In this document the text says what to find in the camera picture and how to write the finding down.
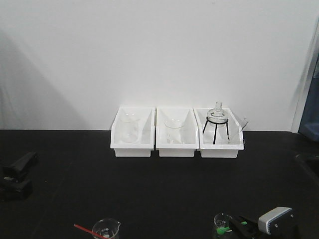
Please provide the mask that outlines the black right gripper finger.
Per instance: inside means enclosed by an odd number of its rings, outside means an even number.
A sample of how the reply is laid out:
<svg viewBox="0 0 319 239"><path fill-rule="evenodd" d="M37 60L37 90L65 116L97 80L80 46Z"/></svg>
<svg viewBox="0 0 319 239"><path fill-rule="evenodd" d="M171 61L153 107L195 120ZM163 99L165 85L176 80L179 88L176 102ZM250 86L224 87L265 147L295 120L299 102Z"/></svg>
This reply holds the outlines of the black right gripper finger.
<svg viewBox="0 0 319 239"><path fill-rule="evenodd" d="M246 226L249 228L258 228L258 220L257 219L252 219L248 218L246 216L239 216L241 221L246 222Z"/></svg>
<svg viewBox="0 0 319 239"><path fill-rule="evenodd" d="M240 239L256 239L259 235L258 228L249 228L246 222L239 217L230 217L230 228Z"/></svg>

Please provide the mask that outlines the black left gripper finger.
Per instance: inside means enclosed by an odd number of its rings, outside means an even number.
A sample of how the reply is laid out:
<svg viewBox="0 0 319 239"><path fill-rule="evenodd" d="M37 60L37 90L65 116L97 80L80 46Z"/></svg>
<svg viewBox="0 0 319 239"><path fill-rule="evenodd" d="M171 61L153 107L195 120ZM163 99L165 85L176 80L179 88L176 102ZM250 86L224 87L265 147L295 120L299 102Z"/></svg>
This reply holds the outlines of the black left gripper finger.
<svg viewBox="0 0 319 239"><path fill-rule="evenodd" d="M36 152L28 152L16 162L2 168L5 178L15 180L23 180L28 174L31 167L38 163L38 154Z"/></svg>
<svg viewBox="0 0 319 239"><path fill-rule="evenodd" d="M25 180L14 182L5 179L0 180L0 200L24 200L32 194L32 181Z"/></svg>

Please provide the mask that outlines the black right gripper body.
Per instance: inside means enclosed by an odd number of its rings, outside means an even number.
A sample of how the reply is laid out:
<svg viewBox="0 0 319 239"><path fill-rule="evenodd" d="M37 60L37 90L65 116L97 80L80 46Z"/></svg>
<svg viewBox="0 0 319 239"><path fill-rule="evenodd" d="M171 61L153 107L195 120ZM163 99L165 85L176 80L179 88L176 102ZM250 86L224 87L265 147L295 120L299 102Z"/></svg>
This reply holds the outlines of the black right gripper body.
<svg viewBox="0 0 319 239"><path fill-rule="evenodd" d="M250 239L301 239L295 219L259 220L257 230Z"/></svg>

